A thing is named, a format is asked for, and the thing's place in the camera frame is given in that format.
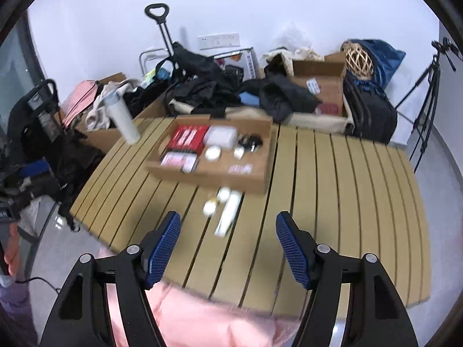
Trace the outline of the person left hand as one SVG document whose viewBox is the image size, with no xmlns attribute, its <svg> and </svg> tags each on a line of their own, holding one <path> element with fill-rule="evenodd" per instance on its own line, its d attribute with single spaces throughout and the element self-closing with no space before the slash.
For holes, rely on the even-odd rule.
<svg viewBox="0 0 463 347">
<path fill-rule="evenodd" d="M 9 224 L 9 228 L 8 240 L 4 248 L 4 260 L 10 276 L 16 276 L 21 264 L 20 234 L 16 222 Z"/>
</svg>

